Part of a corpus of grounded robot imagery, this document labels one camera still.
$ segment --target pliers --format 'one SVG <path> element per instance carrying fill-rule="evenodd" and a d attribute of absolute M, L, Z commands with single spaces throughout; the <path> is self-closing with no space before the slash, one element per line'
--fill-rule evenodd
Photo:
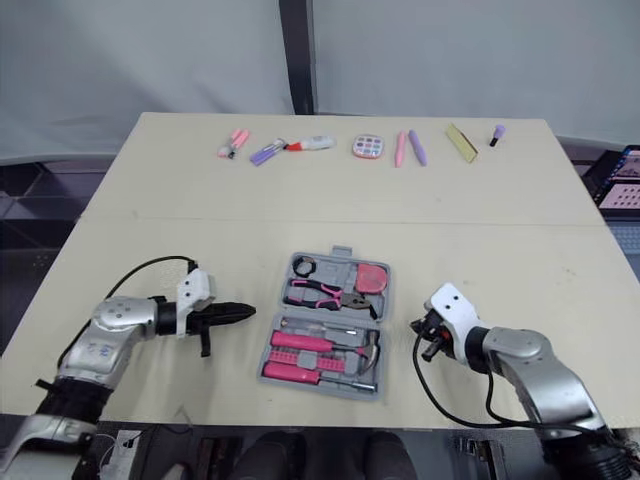
<path fill-rule="evenodd" d="M 364 298 L 363 295 L 357 293 L 344 293 L 340 287 L 335 285 L 327 285 L 317 280 L 299 280 L 290 279 L 289 285 L 292 287 L 311 288 L 319 292 L 326 293 L 329 298 L 320 300 L 303 300 L 297 297 L 285 297 L 283 302 L 288 305 L 297 305 L 307 308 L 326 308 L 328 310 L 340 310 L 342 307 L 353 308 L 355 310 L 369 310 L 371 318 L 376 320 L 378 314 L 371 305 L 371 302 Z"/>

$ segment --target person's foot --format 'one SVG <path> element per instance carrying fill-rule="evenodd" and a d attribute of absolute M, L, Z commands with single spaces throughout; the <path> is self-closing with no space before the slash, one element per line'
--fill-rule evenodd
<path fill-rule="evenodd" d="M 375 432 L 367 439 L 364 474 L 367 480 L 418 480 L 402 440 L 390 432 Z"/>
<path fill-rule="evenodd" d="M 302 435 L 270 432 L 242 454 L 230 480 L 297 480 L 304 472 L 305 457 Z"/>

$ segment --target robotic arm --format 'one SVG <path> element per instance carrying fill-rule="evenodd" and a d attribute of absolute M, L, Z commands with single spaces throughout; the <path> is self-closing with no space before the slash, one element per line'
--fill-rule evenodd
<path fill-rule="evenodd" d="M 206 357 L 211 349 L 210 326 L 236 323 L 255 313 L 254 307 L 242 303 L 212 303 L 213 278 L 195 262 L 189 264 L 190 272 L 178 285 L 176 302 L 164 297 L 111 297 L 95 308 L 63 352 L 54 383 L 36 382 L 47 395 L 13 438 L 0 460 L 0 473 L 7 472 L 25 447 L 71 453 L 79 459 L 91 444 L 102 410 L 138 342 L 156 335 L 200 335 L 201 356 Z"/>
<path fill-rule="evenodd" d="M 430 362 L 442 350 L 476 372 L 506 378 L 530 422 L 494 418 L 503 420 L 504 427 L 536 428 L 545 460 L 563 478 L 623 479 L 631 475 L 624 452 L 611 444 L 612 433 L 584 384 L 556 358 L 545 336 L 531 330 L 487 327 L 450 283 L 425 308 L 427 315 L 411 324 L 419 339 L 431 342 L 422 358 Z"/>

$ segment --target white bracket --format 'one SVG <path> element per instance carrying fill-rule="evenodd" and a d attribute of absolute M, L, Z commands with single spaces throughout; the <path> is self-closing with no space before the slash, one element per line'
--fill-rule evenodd
<path fill-rule="evenodd" d="M 444 326 L 451 332 L 453 354 L 463 365 L 468 365 L 464 351 L 467 335 L 474 327 L 484 327 L 473 304 L 451 283 L 445 283 L 431 296 L 425 308 L 433 307 L 444 319 Z"/>
<path fill-rule="evenodd" d="M 204 270 L 196 268 L 178 285 L 176 299 L 176 335 L 187 334 L 187 315 L 206 308 L 215 300 L 215 280 Z"/>

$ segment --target white table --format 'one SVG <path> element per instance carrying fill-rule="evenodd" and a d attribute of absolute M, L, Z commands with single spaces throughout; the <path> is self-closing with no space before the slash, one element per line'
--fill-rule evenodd
<path fill-rule="evenodd" d="M 198 338 L 136 347 L 103 418 L 252 425 L 435 428 L 452 424 L 429 403 L 412 370 L 423 301 L 452 281 L 487 323 L 545 333 L 584 380 L 613 427 L 639 425 L 633 381 L 640 287 L 579 178 L 543 121 L 456 120 L 480 150 L 471 165 L 442 133 L 446 119 L 145 114 L 74 229 L 2 359 L 2 410 L 32 413 L 55 360 L 93 307 L 132 266 L 166 254 L 196 258 L 216 276 L 219 300 L 255 305 L 242 323 Z M 234 128 L 253 136 L 234 161 L 215 151 Z M 407 149 L 392 167 L 394 137 L 414 128 L 429 155 Z M 350 140 L 383 135 L 384 158 L 356 159 Z M 276 136 L 334 134 L 333 151 L 247 158 Z M 321 192 L 310 191 L 322 182 Z M 386 391 L 378 402 L 343 400 L 256 380 L 287 262 L 294 251 L 349 245 L 393 269 Z M 121 290 L 173 298 L 183 265 L 143 271 Z M 424 366 L 441 402 L 485 419 L 486 378 L 447 358 Z M 522 416 L 499 382 L 496 408 Z"/>

